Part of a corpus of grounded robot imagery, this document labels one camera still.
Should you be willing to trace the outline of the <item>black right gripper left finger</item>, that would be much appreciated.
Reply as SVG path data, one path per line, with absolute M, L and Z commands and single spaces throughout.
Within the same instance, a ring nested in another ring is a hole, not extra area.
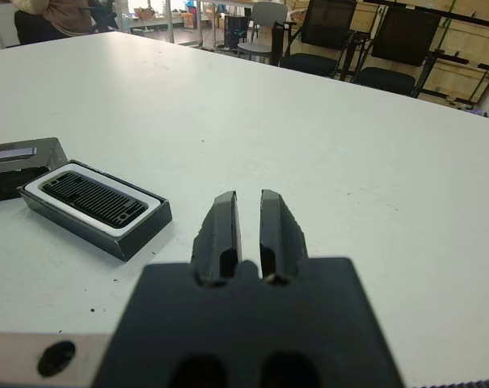
M 236 191 L 214 199 L 192 245 L 191 266 L 199 283 L 226 283 L 242 261 Z

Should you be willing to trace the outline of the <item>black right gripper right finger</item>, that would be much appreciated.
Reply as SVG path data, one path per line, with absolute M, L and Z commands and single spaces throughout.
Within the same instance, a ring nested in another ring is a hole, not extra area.
M 291 283 L 308 259 L 305 235 L 280 193 L 264 189 L 260 201 L 260 264 L 268 283 Z

